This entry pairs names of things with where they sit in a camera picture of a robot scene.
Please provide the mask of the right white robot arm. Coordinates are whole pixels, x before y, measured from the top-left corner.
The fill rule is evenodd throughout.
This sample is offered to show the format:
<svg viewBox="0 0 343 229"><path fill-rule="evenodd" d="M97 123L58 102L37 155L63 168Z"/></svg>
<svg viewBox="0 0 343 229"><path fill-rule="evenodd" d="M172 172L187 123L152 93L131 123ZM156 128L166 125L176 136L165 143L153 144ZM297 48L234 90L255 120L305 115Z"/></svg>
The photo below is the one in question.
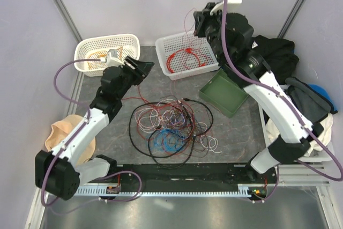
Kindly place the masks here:
<svg viewBox="0 0 343 229"><path fill-rule="evenodd" d="M247 164L246 178L256 183L270 168L304 156L324 129L301 114L283 92L270 66L252 45L253 27L247 18L222 11L212 14L215 5L209 2L193 13L194 36L207 40L220 68L258 102L279 130L278 137Z"/></svg>

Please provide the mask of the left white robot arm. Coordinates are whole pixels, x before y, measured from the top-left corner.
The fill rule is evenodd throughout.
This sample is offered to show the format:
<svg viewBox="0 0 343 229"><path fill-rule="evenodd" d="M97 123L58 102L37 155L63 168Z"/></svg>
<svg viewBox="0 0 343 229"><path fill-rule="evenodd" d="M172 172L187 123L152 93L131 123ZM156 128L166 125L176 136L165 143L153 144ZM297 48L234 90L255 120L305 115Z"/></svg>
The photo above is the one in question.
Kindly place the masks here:
<svg viewBox="0 0 343 229"><path fill-rule="evenodd" d="M45 193L69 200L82 186L96 179L113 182L117 168L108 157L100 156L78 164L83 152L97 134L115 118L122 108L127 91L139 85L151 72L154 62L143 62L127 56L118 66L104 69L100 87L86 114L76 127L50 151L41 150L35 157L35 184L41 189L41 202Z"/></svg>

